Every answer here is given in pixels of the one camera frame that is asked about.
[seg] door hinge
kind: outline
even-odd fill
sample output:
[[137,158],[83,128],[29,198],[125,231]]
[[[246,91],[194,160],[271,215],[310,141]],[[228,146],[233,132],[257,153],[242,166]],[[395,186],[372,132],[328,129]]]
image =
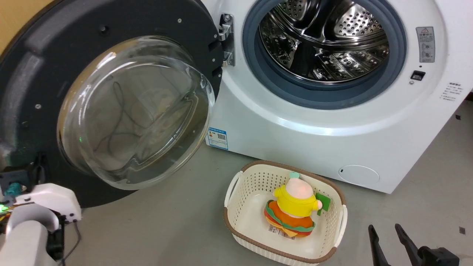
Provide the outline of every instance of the door hinge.
[[233,15],[222,14],[219,25],[219,40],[223,48],[222,67],[235,66],[235,41],[233,30]]

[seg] gray floor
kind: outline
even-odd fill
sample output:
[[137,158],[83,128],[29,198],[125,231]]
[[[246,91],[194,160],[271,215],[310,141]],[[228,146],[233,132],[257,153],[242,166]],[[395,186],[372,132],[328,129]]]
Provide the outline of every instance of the gray floor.
[[[372,265],[368,225],[393,266],[410,265],[394,224],[418,247],[446,247],[473,265],[473,104],[464,103],[391,195],[336,182],[349,220],[325,266]],[[254,159],[203,145],[173,177],[156,187],[87,209],[83,240],[68,266],[280,265],[237,244],[223,219],[223,199],[234,174]],[[466,228],[466,235],[459,227]],[[67,227],[66,250],[75,243]]]

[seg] white washing machine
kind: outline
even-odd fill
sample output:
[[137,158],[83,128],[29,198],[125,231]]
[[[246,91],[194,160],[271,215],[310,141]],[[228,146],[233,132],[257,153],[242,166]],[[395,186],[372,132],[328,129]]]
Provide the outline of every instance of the white washing machine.
[[473,29],[458,12],[471,1],[218,6],[214,17],[234,17],[236,62],[210,146],[391,193],[473,86]]
[[467,0],[0,8],[0,169],[83,207],[208,145],[392,192],[472,88]]

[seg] laundry basket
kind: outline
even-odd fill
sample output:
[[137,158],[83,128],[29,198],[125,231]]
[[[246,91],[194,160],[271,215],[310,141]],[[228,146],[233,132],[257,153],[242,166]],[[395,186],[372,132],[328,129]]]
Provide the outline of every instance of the laundry basket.
[[[304,238],[289,237],[270,225],[263,215],[273,191],[287,183],[290,172],[297,172],[314,193],[331,198],[329,210],[312,213],[315,227]],[[337,250],[347,225],[345,196],[331,181],[287,165],[255,161],[238,172],[228,187],[224,219],[235,240],[245,248],[280,263],[292,266],[317,265]]]

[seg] washing machine door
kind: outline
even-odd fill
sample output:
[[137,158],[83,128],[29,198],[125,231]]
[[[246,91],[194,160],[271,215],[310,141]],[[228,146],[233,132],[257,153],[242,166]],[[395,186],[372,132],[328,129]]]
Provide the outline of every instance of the washing machine door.
[[41,152],[48,181],[91,207],[172,175],[203,141],[223,51],[200,0],[10,1],[0,19],[2,168]]

